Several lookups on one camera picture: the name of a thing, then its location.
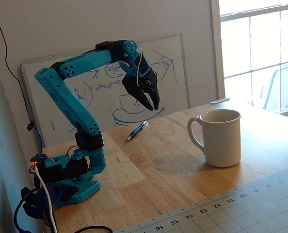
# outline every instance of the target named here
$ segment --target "wire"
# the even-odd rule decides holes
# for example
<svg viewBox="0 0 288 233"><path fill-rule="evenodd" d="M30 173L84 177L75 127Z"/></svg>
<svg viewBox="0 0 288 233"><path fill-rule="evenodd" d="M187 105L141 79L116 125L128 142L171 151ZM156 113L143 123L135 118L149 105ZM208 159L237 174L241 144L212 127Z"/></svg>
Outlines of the wire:
<svg viewBox="0 0 288 233"><path fill-rule="evenodd" d="M77 146L71 146L71 147L67 150L67 152L66 152L66 155L67 155L67 156L68 156L68 153L70 152L70 150L71 150L72 148L74 148L74 147L79 148L79 147L77 147Z"/></svg>
<svg viewBox="0 0 288 233"><path fill-rule="evenodd" d="M136 85L137 86L140 86L139 85L139 68L140 68L140 64L141 64L141 61L142 61L142 57L143 57L143 50L142 48L138 45L140 51L141 51L141 56L140 56L140 61L139 61L139 64L138 64L138 69L136 71Z"/></svg>
<svg viewBox="0 0 288 233"><path fill-rule="evenodd" d="M125 65L126 65L126 66L128 66L128 67L130 67L130 64L129 64L129 63L127 63L127 62L124 62L124 61L119 61L119 62L121 62L121 63L125 64Z"/></svg>
<svg viewBox="0 0 288 233"><path fill-rule="evenodd" d="M21 201L18 203L18 205L17 205L17 207L16 207L16 209L15 209L15 212L14 212L14 224L15 224L16 229L17 229L19 232L24 232L24 230L21 229L21 228L19 227L19 225L18 225L18 220L17 220L18 211L19 211L22 203L26 200L26 198L27 198L31 193L33 193L33 192L35 192L35 191L37 191L37 188L30 190L30 191L21 199Z"/></svg>
<svg viewBox="0 0 288 233"><path fill-rule="evenodd" d="M31 169L33 168L34 166L31 166L30 168L29 168L29 173L31 174L31 175L33 175L35 172L31 172Z"/></svg>
<svg viewBox="0 0 288 233"><path fill-rule="evenodd" d="M39 131L35 128L34 122L33 122L32 119L31 119L31 116L30 116L30 113L29 113L29 110L28 110L28 107L27 107L27 101L26 101L26 99L25 99L25 97L24 97L24 94L23 94L23 89L22 89L21 82L20 82L20 80L13 74L13 72L11 71L11 69L10 69L9 66L8 66L8 62L7 62L8 47L7 47L7 43L6 43L6 40L5 40L5 36L4 36L4 33L3 33L1 27L0 27L0 33L1 33L2 37L3 37L4 44L5 44L5 64L6 64L6 66L7 66L8 71L11 73L11 75L12 75L12 76L18 81L18 83L19 83L20 90L21 90L21 94L22 94L22 97L23 97L23 100L24 100L24 105L25 105L25 107L26 107L26 111L27 111L27 114L28 114L29 120L30 120L30 123L29 123L28 127L33 127L33 128L35 129L35 131L37 132L37 134L38 134L38 136L39 136L39 138L40 138L40 140L41 140L41 154L42 154L42 153L43 153L43 140L42 140L41 134L40 134Z"/></svg>
<svg viewBox="0 0 288 233"><path fill-rule="evenodd" d="M46 156L46 157L40 157L40 159L50 159L53 163L55 162L55 161L53 160L53 158L51 158L51 157L49 157L49 156Z"/></svg>
<svg viewBox="0 0 288 233"><path fill-rule="evenodd" d="M44 191L45 191L45 193L46 193L47 199L48 199L49 215L50 215L50 220L51 220L51 223L52 223L52 226L53 226L54 233L58 233L55 220L53 219L53 212L52 212L52 204L51 204L50 195L49 195L49 192L48 192L48 190L47 190L47 188L46 188L46 185L45 185L43 179L42 179L41 176L39 175L37 166L35 166L35 173L36 173L39 181L41 182L41 184L42 184L42 186L43 186L43 188L44 188Z"/></svg>
<svg viewBox="0 0 288 233"><path fill-rule="evenodd" d="M86 230L93 230L93 229L107 230L107 231L110 232L110 233L113 233L113 232L114 232L114 231L113 231L111 228L109 228L109 227L105 227L105 226L90 226L90 227L81 228L80 230L75 231L74 233L80 233L80 232L83 232L83 231L86 231Z"/></svg>

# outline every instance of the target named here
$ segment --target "ceramic mug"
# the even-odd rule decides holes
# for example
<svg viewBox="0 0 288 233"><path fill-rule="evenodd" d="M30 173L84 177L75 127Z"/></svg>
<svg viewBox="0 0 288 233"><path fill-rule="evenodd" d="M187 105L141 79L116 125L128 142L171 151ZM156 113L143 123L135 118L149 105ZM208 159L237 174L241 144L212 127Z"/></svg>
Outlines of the ceramic mug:
<svg viewBox="0 0 288 233"><path fill-rule="evenodd" d="M202 150L208 164L216 167L234 166L241 160L241 114L234 110L217 109L190 118L188 134L192 142ZM202 126L203 145L192 131L192 123Z"/></svg>

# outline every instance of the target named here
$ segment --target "white wall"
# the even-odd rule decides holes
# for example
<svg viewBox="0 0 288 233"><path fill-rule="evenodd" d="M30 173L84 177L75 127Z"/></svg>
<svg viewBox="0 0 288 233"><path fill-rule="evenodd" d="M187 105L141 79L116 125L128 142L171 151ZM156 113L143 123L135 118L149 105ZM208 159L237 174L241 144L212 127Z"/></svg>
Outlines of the white wall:
<svg viewBox="0 0 288 233"><path fill-rule="evenodd" d="M22 155L14 120L0 80L0 233L15 233L13 214L19 203L23 187L32 188ZM33 233L43 232L40 220L18 213L21 228Z"/></svg>
<svg viewBox="0 0 288 233"><path fill-rule="evenodd" d="M0 0L0 24L10 68L20 76L20 64L29 59L93 48L105 40L183 33L191 106L216 99L209 0ZM4 52L0 35L1 79L28 159L39 144L26 130L28 117Z"/></svg>

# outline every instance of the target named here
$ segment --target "robotic arm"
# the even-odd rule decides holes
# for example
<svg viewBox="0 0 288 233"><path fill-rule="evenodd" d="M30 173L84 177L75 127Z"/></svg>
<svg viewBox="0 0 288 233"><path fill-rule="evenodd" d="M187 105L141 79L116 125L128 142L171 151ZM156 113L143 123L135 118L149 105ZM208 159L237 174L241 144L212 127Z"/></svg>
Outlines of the robotic arm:
<svg viewBox="0 0 288 233"><path fill-rule="evenodd" d="M99 182L91 179L105 168L102 148L104 143L99 125L71 93L64 80L114 62L119 62L127 73L122 80L127 92L147 109L158 109L160 98L157 74L143 56L140 47L138 52L138 46L134 41L106 41L97 44L96 49L92 51L56 62L50 68L43 68L35 74L35 78L62 113L78 129L75 138L79 149L75 150L71 157L55 157L54 163L42 155L32 159L32 162L37 163L40 176L47 183L52 202L57 206L81 203L100 190ZM150 95L154 107L145 93ZM89 166L85 159L87 156L91 162ZM44 190L39 190L36 195L38 200L42 200L41 197L45 197ZM29 207L26 206L25 210L26 213L29 212Z"/></svg>

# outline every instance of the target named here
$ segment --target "cord on wall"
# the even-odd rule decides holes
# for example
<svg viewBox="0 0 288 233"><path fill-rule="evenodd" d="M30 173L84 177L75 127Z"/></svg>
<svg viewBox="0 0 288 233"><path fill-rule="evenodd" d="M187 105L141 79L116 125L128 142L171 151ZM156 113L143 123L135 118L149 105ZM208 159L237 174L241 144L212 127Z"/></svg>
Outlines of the cord on wall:
<svg viewBox="0 0 288 233"><path fill-rule="evenodd" d="M43 153L43 140L42 140L42 137L41 137L41 134L39 133L39 131L36 129L36 127L34 126L34 121L32 121L31 119L31 115L30 115L30 112L28 110L28 106L27 106L27 101L26 101L26 98L24 97L24 93L23 93L23 88L22 88L22 85L21 85L21 82L19 80L19 78L17 78L12 70L9 68L9 65L8 65L8 62L7 62L7 55L8 55L8 47L7 47L7 43L6 43L6 40L5 40L5 36L4 36L4 33L2 31L2 28L0 26L0 33L3 37L3 41L4 41L4 44L5 44L5 64L7 66L7 69L8 71L11 73L11 75L17 80L17 82L19 83L19 86L20 86L20 90L21 90L21 94L22 94L22 97L23 97L23 101L24 101L24 105L26 107L26 111L27 111L27 114L28 114L28 117L29 117L29 120L30 120L30 123L28 124L27 126L27 129L29 131L31 131L32 129L35 129L35 131L37 132L38 136L39 136L39 139L41 141L41 154Z"/></svg>

